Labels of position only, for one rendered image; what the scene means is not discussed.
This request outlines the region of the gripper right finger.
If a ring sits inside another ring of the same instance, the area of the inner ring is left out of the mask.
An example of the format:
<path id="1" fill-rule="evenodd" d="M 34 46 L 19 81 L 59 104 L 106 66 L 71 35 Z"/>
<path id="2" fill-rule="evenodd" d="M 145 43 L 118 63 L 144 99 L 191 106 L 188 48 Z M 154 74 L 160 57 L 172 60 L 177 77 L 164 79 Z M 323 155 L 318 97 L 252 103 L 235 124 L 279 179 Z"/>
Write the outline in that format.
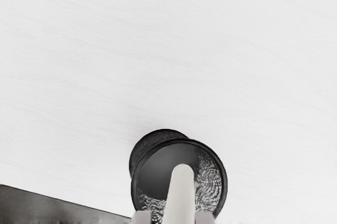
<path id="1" fill-rule="evenodd" d="M 214 217 L 211 212 L 196 212 L 195 224 L 214 224 Z"/>

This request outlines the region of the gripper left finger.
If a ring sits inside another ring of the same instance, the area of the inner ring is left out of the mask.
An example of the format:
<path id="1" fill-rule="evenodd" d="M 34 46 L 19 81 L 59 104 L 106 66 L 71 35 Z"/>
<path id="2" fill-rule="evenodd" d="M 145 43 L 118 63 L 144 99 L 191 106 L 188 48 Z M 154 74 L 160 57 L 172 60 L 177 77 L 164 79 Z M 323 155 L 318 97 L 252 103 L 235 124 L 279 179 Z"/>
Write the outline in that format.
<path id="1" fill-rule="evenodd" d="M 152 224 L 152 212 L 147 210 L 136 211 L 131 219 L 131 224 Z"/>

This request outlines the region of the black mesh pen holder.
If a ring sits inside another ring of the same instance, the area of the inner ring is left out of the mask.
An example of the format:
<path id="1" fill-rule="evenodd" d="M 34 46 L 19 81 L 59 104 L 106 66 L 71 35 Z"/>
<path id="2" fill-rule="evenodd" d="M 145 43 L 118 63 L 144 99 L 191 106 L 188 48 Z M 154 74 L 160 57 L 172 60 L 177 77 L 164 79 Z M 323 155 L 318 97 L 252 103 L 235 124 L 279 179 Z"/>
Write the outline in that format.
<path id="1" fill-rule="evenodd" d="M 194 172 L 195 210 L 217 218 L 227 196 L 227 174 L 218 155 L 207 145 L 173 129 L 143 136 L 129 160 L 131 196 L 135 210 L 152 213 L 152 224 L 162 224 L 173 169 L 188 165 Z"/>

